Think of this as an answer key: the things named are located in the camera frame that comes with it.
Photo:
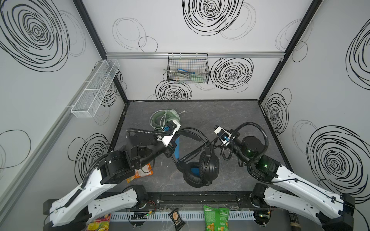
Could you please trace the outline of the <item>green blue items in basket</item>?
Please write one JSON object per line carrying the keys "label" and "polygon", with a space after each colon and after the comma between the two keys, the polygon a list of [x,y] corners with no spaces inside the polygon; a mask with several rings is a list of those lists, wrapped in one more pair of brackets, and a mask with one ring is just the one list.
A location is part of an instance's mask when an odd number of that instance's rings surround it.
{"label": "green blue items in basket", "polygon": [[189,84],[208,83],[207,77],[204,76],[202,73],[189,72],[180,68],[176,70],[164,69],[164,71],[167,75],[168,80],[184,82]]}

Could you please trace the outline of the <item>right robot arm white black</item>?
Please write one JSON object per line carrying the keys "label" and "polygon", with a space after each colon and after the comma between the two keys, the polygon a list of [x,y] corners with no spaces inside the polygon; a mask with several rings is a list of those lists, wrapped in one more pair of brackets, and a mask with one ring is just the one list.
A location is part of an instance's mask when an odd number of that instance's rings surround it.
{"label": "right robot arm white black", "polygon": [[238,157],[249,174],[258,180],[250,200],[256,208],[279,207],[303,216],[325,231],[354,229],[354,198],[325,190],[288,170],[280,162],[265,156],[269,142],[240,141],[237,134],[218,127],[215,131],[221,147]]}

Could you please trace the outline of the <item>aluminium wall rail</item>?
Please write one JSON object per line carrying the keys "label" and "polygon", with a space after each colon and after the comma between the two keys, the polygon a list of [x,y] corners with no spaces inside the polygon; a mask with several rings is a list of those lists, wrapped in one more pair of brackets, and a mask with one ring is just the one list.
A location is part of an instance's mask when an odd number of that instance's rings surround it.
{"label": "aluminium wall rail", "polygon": [[278,58],[285,52],[155,52],[155,53],[107,53],[108,59],[197,59],[197,58]]}

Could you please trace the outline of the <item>mint green headphones with cable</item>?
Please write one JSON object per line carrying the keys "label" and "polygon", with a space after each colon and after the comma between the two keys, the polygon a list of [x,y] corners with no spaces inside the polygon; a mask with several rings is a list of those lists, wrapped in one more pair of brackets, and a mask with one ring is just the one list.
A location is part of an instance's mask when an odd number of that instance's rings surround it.
{"label": "mint green headphones with cable", "polygon": [[160,130],[168,121],[176,120],[177,122],[180,122],[180,114],[184,112],[185,111],[177,113],[174,109],[158,110],[151,115],[149,124],[153,129]]}

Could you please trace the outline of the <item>green chips bag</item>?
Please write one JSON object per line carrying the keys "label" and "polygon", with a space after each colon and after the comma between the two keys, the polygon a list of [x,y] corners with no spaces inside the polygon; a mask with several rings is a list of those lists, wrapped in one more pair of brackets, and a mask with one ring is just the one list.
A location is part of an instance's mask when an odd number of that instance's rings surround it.
{"label": "green chips bag", "polygon": [[229,213],[228,208],[212,208],[204,205],[204,219],[206,231],[229,231]]}

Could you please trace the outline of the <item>white mesh wall shelf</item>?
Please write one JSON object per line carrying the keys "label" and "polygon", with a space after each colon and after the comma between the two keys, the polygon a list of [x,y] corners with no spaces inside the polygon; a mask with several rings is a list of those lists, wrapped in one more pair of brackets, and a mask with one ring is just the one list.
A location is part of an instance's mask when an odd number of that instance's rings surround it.
{"label": "white mesh wall shelf", "polygon": [[71,113],[77,118],[92,118],[101,106],[115,75],[119,63],[115,59],[105,59],[97,63],[92,71],[92,77],[87,81]]}

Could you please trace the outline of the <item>Fox's fruits candy bag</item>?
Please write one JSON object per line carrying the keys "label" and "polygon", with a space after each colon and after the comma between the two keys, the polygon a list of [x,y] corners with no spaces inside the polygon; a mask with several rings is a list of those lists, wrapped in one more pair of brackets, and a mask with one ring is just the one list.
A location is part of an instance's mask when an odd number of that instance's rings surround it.
{"label": "Fox's fruits candy bag", "polygon": [[88,223],[84,231],[108,231],[110,226],[111,214],[99,217]]}

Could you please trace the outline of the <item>black headphones with cable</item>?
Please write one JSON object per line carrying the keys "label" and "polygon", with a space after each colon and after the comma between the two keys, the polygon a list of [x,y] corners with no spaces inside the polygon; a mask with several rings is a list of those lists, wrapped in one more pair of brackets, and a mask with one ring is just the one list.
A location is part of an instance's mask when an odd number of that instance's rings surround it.
{"label": "black headphones with cable", "polygon": [[203,144],[183,158],[174,158],[171,155],[176,168],[183,174],[184,181],[194,188],[211,185],[219,175],[220,159],[215,154],[215,149],[220,147],[216,145],[218,137],[210,141],[200,130],[185,127],[176,132],[173,139],[176,140],[181,135]]}

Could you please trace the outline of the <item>small dark snack packet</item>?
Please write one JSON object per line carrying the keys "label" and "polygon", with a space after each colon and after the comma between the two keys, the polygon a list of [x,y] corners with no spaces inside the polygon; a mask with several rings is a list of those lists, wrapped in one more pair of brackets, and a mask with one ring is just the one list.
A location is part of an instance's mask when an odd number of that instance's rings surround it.
{"label": "small dark snack packet", "polygon": [[168,216],[172,220],[176,231],[180,231],[185,226],[186,223],[180,217],[179,208],[174,209]]}

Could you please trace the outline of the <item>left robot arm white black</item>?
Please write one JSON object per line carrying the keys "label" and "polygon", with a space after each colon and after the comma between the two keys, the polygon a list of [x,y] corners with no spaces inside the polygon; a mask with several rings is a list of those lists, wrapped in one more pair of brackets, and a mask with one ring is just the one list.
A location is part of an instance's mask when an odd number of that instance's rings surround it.
{"label": "left robot arm white black", "polygon": [[135,171],[156,157],[171,156],[178,135],[158,138],[155,134],[136,133],[128,136],[120,149],[99,157],[87,170],[85,178],[66,196],[43,204],[49,217],[45,231],[81,231],[86,224],[112,212],[140,208],[147,204],[143,185],[134,185],[113,195],[105,192],[133,176]]}

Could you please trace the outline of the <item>orange snack bag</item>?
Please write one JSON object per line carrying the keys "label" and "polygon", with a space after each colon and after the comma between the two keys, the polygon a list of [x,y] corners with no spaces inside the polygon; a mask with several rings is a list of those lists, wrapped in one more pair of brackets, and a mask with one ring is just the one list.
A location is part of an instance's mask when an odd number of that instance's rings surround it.
{"label": "orange snack bag", "polygon": [[130,183],[135,179],[150,176],[150,175],[153,175],[153,169],[152,169],[151,164],[149,163],[145,165],[144,167],[142,167],[141,169],[135,170],[135,174],[129,177],[128,179],[126,179],[126,182]]}

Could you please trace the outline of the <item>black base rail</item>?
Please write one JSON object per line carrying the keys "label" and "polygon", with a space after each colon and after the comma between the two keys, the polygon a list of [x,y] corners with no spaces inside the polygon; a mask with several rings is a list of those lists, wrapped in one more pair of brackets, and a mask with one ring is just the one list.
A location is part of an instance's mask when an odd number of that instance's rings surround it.
{"label": "black base rail", "polygon": [[148,192],[148,199],[142,202],[135,210],[164,210],[170,207],[184,205],[220,205],[231,206],[232,209],[268,209],[272,206],[262,205],[257,208],[252,205],[250,199],[251,191],[219,191],[219,192]]}

